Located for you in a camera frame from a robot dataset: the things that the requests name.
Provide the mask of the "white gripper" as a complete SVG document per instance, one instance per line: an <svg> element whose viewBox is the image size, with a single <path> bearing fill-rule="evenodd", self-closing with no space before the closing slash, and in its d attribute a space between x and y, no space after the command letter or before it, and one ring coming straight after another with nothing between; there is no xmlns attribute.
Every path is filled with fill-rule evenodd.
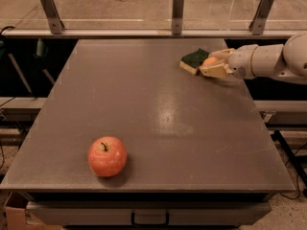
<svg viewBox="0 0 307 230"><path fill-rule="evenodd" d="M228 60L228 64L223 60L208 62L200 67L200 71L205 77L209 78L223 79L233 73L238 79L254 79L255 76L251 70L251 58L257 47L257 44L251 44L239 47L236 50L228 48L211 52L210 57Z"/></svg>

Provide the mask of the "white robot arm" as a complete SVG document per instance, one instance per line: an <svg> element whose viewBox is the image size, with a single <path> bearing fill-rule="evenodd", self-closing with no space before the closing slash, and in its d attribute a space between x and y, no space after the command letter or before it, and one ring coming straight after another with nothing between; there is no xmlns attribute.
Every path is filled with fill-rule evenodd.
<svg viewBox="0 0 307 230"><path fill-rule="evenodd" d="M212 52L200 67L209 78L229 76L243 80L270 78L296 84L307 81L307 33L291 36L284 44L244 45Z"/></svg>

